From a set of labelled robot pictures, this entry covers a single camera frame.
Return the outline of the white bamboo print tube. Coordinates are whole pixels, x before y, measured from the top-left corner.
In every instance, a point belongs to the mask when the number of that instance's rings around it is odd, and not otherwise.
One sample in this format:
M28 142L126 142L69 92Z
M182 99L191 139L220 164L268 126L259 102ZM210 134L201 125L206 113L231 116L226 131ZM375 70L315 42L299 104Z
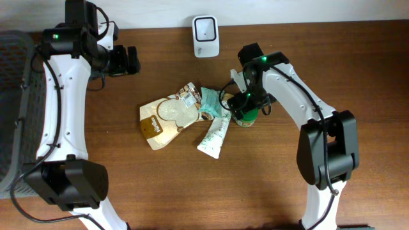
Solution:
M225 95L222 93L222 103L220 104L222 107L221 117L215 118L208 113L201 112L201 115L210 115L210 117L213 118L213 122L208 130L208 133L197 146L197 149L216 159L219 158L222 143L224 142L224 138L232 117L231 112L226 110L226 108L228 108L226 100L230 99L231 97L231 94Z

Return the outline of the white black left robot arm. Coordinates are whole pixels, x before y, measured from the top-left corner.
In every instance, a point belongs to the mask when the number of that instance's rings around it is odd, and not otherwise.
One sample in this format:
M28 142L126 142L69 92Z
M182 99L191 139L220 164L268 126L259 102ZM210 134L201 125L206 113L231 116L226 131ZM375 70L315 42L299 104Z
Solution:
M88 82L141 69L135 47L116 45L119 29L101 8L84 0L65 3L65 21L42 33L46 93L36 162L23 180L49 205L88 229L128 229L107 196L107 169L90 162L84 136Z

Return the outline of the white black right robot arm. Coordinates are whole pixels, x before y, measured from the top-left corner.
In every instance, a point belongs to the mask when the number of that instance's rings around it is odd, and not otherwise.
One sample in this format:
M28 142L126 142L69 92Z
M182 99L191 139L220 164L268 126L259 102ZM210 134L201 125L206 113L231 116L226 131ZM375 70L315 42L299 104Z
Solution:
M239 125L259 112L271 113L278 102L300 131L297 167L307 187L301 229L338 229L339 198L359 166L357 121L349 111L337 111L320 99L297 75L282 52L264 54L257 43L238 52L242 71L231 71L239 92L227 101Z

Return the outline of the green lid jar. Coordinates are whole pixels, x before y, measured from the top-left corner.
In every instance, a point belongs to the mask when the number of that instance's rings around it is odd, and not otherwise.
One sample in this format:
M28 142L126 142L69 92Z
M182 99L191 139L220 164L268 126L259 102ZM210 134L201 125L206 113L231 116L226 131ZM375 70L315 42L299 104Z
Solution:
M243 109L233 111L232 117L237 125L247 128L254 124L258 113L259 110L257 108L250 109L248 107L244 107Z

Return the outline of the teal snack packet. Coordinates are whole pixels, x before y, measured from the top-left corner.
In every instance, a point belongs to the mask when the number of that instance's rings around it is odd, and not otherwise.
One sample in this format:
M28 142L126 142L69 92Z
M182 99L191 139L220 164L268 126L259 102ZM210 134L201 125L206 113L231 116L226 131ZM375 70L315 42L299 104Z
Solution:
M205 112L215 118L222 116L222 107L219 102L220 91L201 87L202 99L199 112Z

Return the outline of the beige brown snack pouch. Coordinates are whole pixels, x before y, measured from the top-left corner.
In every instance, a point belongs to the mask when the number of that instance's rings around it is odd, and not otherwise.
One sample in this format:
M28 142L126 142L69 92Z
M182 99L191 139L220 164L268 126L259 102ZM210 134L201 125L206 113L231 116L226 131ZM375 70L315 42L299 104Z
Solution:
M162 149L191 124L214 119L200 108L201 95L190 82L177 93L139 108L141 132L153 150Z

